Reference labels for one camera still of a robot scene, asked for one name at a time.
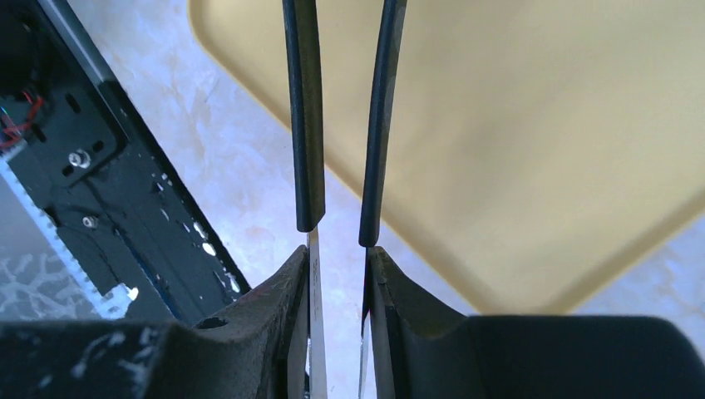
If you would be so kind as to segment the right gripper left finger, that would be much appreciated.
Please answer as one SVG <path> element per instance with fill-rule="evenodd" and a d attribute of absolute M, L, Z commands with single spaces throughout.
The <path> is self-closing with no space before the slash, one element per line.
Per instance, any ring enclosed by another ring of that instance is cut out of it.
<path fill-rule="evenodd" d="M 302 398 L 309 251 L 197 323 L 4 322 L 4 398 Z"/>

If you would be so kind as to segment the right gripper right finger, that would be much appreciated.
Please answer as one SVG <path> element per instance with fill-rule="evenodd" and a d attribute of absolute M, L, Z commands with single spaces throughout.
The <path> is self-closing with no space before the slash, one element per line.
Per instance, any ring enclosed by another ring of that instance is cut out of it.
<path fill-rule="evenodd" d="M 406 3 L 377 41 L 359 242 L 362 335 L 381 398 L 701 398 L 704 365 L 670 322 L 636 316 L 475 316 L 448 307 L 377 245 Z"/>

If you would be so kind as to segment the yellow plastic tray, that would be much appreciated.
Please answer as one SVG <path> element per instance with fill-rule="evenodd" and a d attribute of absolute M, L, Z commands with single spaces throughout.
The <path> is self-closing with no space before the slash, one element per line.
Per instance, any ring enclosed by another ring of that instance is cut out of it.
<path fill-rule="evenodd" d="M 562 313 L 704 210 L 701 1 L 410 1 L 383 218 L 483 313 Z"/>

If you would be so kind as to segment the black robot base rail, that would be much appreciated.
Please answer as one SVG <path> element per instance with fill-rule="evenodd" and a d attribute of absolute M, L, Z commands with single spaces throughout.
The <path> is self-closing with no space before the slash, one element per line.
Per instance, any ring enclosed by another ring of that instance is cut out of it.
<path fill-rule="evenodd" d="M 2 317 L 194 324 L 250 289 L 71 5 L 2 2 Z"/>

